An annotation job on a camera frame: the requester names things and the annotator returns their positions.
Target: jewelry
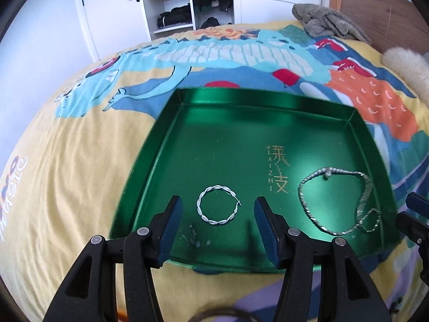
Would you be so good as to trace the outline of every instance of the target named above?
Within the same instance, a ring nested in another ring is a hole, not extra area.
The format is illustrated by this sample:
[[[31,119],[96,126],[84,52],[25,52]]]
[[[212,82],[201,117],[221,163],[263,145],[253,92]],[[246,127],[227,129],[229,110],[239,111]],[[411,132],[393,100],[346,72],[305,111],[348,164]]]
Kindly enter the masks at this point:
[[[331,231],[331,230],[327,229],[326,227],[320,225],[319,221],[312,215],[312,213],[308,209],[308,205],[304,200],[304,194],[302,192],[302,187],[304,186],[304,184],[306,182],[308,182],[309,180],[312,180],[312,179],[314,179],[314,178],[316,178],[322,174],[325,177],[325,179],[328,179],[332,174],[349,174],[349,175],[356,175],[358,177],[362,177],[365,180],[365,189],[363,190],[362,196],[360,197],[359,203],[358,203],[357,208],[356,208],[357,223],[352,228],[348,229],[347,231],[335,232],[335,231]],[[298,196],[299,196],[299,200],[301,202],[301,205],[304,208],[305,214],[313,222],[313,224],[319,228],[319,230],[326,232],[332,236],[342,236],[342,235],[347,235],[348,233],[351,233],[352,231],[356,230],[357,228],[361,228],[361,230],[365,233],[371,233],[371,232],[374,232],[375,229],[378,227],[378,225],[380,223],[380,215],[381,215],[379,210],[377,210],[376,208],[371,208],[365,215],[363,215],[363,210],[365,208],[366,202],[369,199],[369,196],[371,194],[371,190],[372,190],[372,182],[371,182],[370,178],[365,173],[346,171],[346,170],[342,170],[340,168],[334,168],[334,167],[324,167],[324,168],[321,168],[321,169],[317,170],[316,172],[313,172],[310,175],[306,176],[300,182],[300,184],[298,186]],[[375,222],[374,227],[370,230],[367,230],[365,228],[365,226],[363,225],[363,222],[365,219],[367,219],[369,217],[369,215],[371,213],[377,213],[377,220]]]
[[[212,190],[223,190],[223,191],[225,191],[225,192],[229,193],[233,198],[235,198],[235,199],[237,200],[237,203],[236,203],[236,205],[235,205],[234,212],[232,212],[232,214],[231,214],[227,219],[224,219],[224,220],[221,220],[221,221],[215,221],[215,220],[208,219],[208,218],[207,218],[207,217],[202,213],[202,211],[201,211],[201,207],[200,207],[200,205],[201,205],[201,200],[202,200],[202,198],[205,196],[205,194],[206,194],[207,192],[210,192],[210,191],[212,191]],[[230,221],[230,220],[233,220],[233,219],[234,219],[235,214],[237,214],[237,211],[238,211],[238,207],[239,207],[239,205],[241,206],[241,203],[240,203],[240,201],[237,199],[237,196],[236,196],[236,194],[235,194],[235,192],[234,192],[234,191],[232,191],[230,188],[227,188],[226,186],[222,186],[222,185],[214,185],[214,186],[209,186],[207,189],[205,189],[203,192],[201,192],[201,193],[199,194],[199,198],[198,198],[198,200],[197,200],[197,212],[198,212],[198,214],[200,215],[200,217],[201,217],[201,219],[202,219],[202,220],[206,221],[207,223],[209,223],[209,224],[211,224],[211,225],[224,225],[224,224],[228,223],[228,221]]]

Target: silver necklace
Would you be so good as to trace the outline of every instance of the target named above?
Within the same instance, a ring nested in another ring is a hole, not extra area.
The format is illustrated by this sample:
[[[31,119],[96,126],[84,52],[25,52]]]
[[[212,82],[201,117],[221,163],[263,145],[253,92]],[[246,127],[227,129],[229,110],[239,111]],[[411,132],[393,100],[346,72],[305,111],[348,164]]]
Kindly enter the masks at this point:
[[[350,228],[346,231],[342,231],[342,232],[331,231],[331,230],[327,229],[326,227],[322,226],[319,223],[319,221],[312,215],[312,213],[310,212],[310,209],[308,209],[308,205],[304,200],[304,193],[302,192],[302,187],[309,180],[312,180],[312,179],[318,177],[319,175],[323,175],[325,177],[325,179],[328,179],[332,174],[356,175],[358,177],[362,177],[365,180],[365,189],[363,190],[362,196],[360,197],[359,203],[358,203],[357,208],[356,208],[357,223],[352,228]],[[365,215],[363,215],[363,210],[365,208],[366,202],[369,199],[369,196],[371,194],[371,190],[372,190],[372,182],[371,182],[370,178],[365,173],[346,171],[346,170],[342,170],[340,168],[334,168],[334,167],[324,167],[324,168],[321,168],[321,169],[317,170],[316,172],[313,172],[310,175],[306,176],[300,182],[300,184],[298,186],[298,196],[299,196],[299,200],[301,202],[301,205],[304,208],[305,214],[314,223],[314,225],[316,225],[319,228],[319,230],[326,232],[332,236],[343,236],[343,235],[347,235],[348,233],[351,233],[352,231],[356,230],[357,228],[361,228],[361,230],[365,233],[371,233],[371,232],[374,232],[375,229],[378,227],[378,224],[380,223],[380,211],[379,210],[377,210],[376,208],[371,208]],[[367,219],[369,217],[369,215],[371,213],[377,214],[377,220],[374,224],[374,227],[370,230],[367,230],[365,228],[365,226],[363,225],[363,222],[365,219]]]

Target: printed bedspread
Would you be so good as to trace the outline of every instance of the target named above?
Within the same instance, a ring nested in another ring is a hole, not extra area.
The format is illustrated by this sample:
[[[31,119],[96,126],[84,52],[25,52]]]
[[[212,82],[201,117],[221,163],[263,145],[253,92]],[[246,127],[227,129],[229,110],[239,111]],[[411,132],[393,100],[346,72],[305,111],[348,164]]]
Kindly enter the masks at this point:
[[[0,275],[32,322],[42,320],[89,238],[108,236],[132,164],[173,90],[196,86],[283,91],[354,106],[384,160],[398,210],[410,191],[429,194],[429,110],[370,46],[312,39],[296,21],[226,25],[141,45],[66,83],[33,119],[1,177]],[[426,293],[416,248],[403,240],[363,265],[395,321],[406,321]],[[282,285],[277,274],[206,276],[169,263],[153,274],[167,322],[225,304],[271,321]],[[320,275],[313,280],[316,302]],[[316,316],[314,303],[309,319]]]

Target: gray blanket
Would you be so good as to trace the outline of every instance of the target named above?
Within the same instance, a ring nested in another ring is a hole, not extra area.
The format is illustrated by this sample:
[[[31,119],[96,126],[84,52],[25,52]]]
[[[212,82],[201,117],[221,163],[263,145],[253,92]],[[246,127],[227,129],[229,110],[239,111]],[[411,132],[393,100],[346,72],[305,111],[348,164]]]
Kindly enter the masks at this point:
[[[371,44],[371,39],[349,17],[337,10],[314,4],[295,4],[293,16],[311,37],[336,36]]]

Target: cable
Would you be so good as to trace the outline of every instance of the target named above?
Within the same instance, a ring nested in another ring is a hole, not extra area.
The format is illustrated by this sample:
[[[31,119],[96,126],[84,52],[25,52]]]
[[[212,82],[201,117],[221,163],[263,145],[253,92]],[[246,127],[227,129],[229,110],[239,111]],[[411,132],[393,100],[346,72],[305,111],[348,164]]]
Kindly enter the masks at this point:
[[[246,319],[250,322],[262,322],[255,315],[250,312],[240,310],[233,307],[226,308],[214,308],[209,309],[203,312],[196,314],[194,317],[191,317],[188,322],[201,322],[210,317],[219,317],[219,316],[229,316],[229,317],[238,317],[242,319]]]

